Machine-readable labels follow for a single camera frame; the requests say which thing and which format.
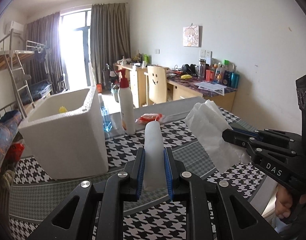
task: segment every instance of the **air conditioner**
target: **air conditioner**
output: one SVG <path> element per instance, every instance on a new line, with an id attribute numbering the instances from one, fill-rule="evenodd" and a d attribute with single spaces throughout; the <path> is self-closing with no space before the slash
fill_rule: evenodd
<path id="1" fill-rule="evenodd" d="M 6 25 L 6 28 L 5 28 L 5 35 L 8 35 L 11 32 L 12 29 L 14 29 L 14 33 L 22 34 L 23 30 L 24 30 L 24 25 L 20 24 L 20 23 L 17 23 L 15 21 L 9 22 Z"/>

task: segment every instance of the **electrical socket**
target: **electrical socket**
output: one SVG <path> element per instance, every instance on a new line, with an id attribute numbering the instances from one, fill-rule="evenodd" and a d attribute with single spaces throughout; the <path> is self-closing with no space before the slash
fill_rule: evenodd
<path id="1" fill-rule="evenodd" d="M 205 51 L 205 57 L 212 57 L 212 51 L 206 50 Z"/>
<path id="2" fill-rule="evenodd" d="M 205 57 L 205 49 L 200 49 L 200 57 Z"/>

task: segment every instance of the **glass door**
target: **glass door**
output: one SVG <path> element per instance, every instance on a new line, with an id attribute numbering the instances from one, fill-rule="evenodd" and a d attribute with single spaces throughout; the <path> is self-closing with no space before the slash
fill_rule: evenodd
<path id="1" fill-rule="evenodd" d="M 61 16 L 61 54 L 66 64 L 70 90 L 91 85 L 88 66 L 90 25 L 90 10 Z"/>

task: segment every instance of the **white foam box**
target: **white foam box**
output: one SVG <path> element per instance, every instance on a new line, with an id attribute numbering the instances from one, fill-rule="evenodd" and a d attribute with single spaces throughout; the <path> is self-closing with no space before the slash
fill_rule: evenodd
<path id="1" fill-rule="evenodd" d="M 61 106 L 68 112 L 60 114 Z M 52 179 L 95 176 L 109 169 L 95 86 L 46 98 L 20 123 L 19 131 Z"/>

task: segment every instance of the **human hand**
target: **human hand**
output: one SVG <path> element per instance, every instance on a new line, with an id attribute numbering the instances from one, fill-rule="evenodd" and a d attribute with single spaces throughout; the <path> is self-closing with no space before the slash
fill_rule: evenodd
<path id="1" fill-rule="evenodd" d="M 300 198 L 300 204 L 306 203 L 306 194 Z M 293 204 L 292 195 L 282 185 L 278 185 L 275 201 L 275 214 L 278 218 L 288 218 L 291 214 L 291 206 Z"/>

